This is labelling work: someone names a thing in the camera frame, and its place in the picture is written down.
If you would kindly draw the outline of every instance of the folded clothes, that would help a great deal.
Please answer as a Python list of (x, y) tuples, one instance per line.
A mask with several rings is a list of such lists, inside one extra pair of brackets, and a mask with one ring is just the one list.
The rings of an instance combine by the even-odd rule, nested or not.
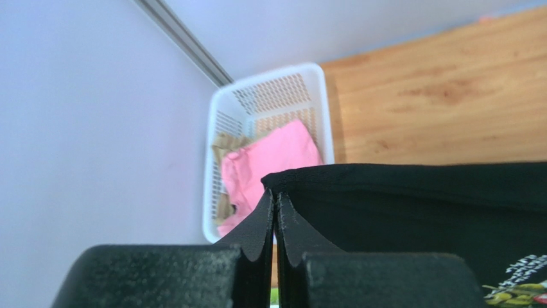
[(267, 137), (228, 153), (222, 160), (221, 177), (236, 206), (236, 213), (218, 227), (228, 234), (255, 208), (264, 193), (260, 179), (269, 173), (322, 165), (321, 156), (306, 127), (299, 120), (276, 128)]
[(247, 138), (244, 135), (238, 138), (229, 133), (219, 133), (211, 145), (216, 163), (220, 166), (222, 159), (226, 154), (237, 151), (244, 146), (248, 146), (251, 142), (252, 139)]
[[(268, 135), (267, 132), (262, 133), (255, 138), (249, 138), (245, 135), (234, 137), (226, 132), (219, 133), (211, 145), (216, 163), (220, 167), (222, 164), (222, 159), (226, 156), (226, 154), (237, 151), (244, 146), (248, 146), (266, 135)], [(221, 193), (216, 205), (216, 216), (214, 223), (217, 225), (222, 225), (222, 223), (224, 223), (229, 216), (233, 215), (235, 211), (236, 210), (232, 206), (229, 196), (225, 193)]]

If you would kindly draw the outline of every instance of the black bag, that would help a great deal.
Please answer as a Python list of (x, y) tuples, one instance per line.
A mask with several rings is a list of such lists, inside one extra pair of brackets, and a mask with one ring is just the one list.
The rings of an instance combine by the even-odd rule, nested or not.
[(453, 253), (490, 304), (547, 304), (547, 163), (339, 164), (262, 182), (347, 252)]

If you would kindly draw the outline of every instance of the black plastic part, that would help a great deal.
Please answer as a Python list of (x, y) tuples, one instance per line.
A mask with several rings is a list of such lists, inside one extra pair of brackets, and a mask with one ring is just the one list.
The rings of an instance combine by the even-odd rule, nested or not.
[(484, 307), (460, 258), (344, 252), (296, 212), (289, 194), (269, 189), (212, 246), (87, 250), (53, 307), (268, 307), (274, 231), (283, 308)]

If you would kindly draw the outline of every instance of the black object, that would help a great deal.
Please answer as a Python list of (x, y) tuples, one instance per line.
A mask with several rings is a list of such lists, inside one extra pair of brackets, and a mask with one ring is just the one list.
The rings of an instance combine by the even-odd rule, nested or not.
[[(496, 166), (503, 172), (496, 173)], [(263, 179), (266, 191), (257, 209), (221, 241), (212, 246), (91, 248), (72, 267), (53, 307), (268, 307), (274, 231), (282, 307), (484, 307), (484, 293), (474, 274), (461, 258), (443, 249), (459, 246), (440, 244), (443, 237), (455, 237), (435, 235), (436, 228), (445, 222), (441, 208), (449, 209), (448, 218), (455, 215), (457, 223), (472, 227), (470, 221), (474, 220), (466, 218), (473, 211), (470, 207), (480, 209), (483, 221), (510, 215), (524, 223), (530, 222), (533, 213), (537, 221), (533, 218), (523, 230), (544, 231), (541, 223), (547, 192), (536, 190), (545, 184), (545, 165), (485, 167), (492, 168), (490, 175), (478, 178), (490, 177), (490, 187), (472, 180), (480, 174), (474, 172), (486, 170), (481, 166), (463, 168), (461, 175), (457, 168), (421, 168), (335, 165), (267, 176)], [(517, 176), (518, 183), (512, 182), (512, 176)], [(528, 181), (526, 176), (535, 177), (535, 181)], [(471, 182), (458, 182), (463, 179)], [(507, 193), (500, 196), (500, 191)], [(412, 210), (403, 206), (405, 200)], [(468, 210), (458, 215), (462, 207)], [(345, 209), (345, 216), (340, 216), (340, 209)], [(348, 233), (368, 228), (367, 224), (355, 224), (356, 219), (369, 214), (372, 217), (366, 222), (373, 224), (374, 232)], [(354, 217), (349, 222), (338, 220), (350, 215)], [(390, 219), (401, 217), (407, 217), (406, 221), (390, 225)], [(416, 249), (405, 243), (403, 239), (423, 236), (420, 224), (414, 221), (433, 228), (435, 234), (430, 236), (437, 238)], [(401, 224), (412, 229), (391, 232)], [(483, 229), (496, 226), (486, 223)], [(450, 223), (447, 227), (455, 234), (465, 231)], [(463, 235), (465, 240), (472, 238), (472, 234)], [(537, 234), (531, 237), (543, 238)], [(545, 243), (538, 243), (537, 253), (545, 251)], [(488, 251), (485, 247), (477, 253)], [(472, 269), (479, 271), (480, 279), (489, 279), (480, 268)]]

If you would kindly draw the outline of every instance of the light purple wall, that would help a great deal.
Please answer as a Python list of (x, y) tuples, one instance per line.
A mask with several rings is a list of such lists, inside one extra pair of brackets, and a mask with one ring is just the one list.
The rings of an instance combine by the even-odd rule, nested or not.
[(216, 87), (132, 1), (1, 1), (0, 307), (103, 243), (206, 243)]
[(530, 0), (165, 0), (238, 79), (469, 23)]

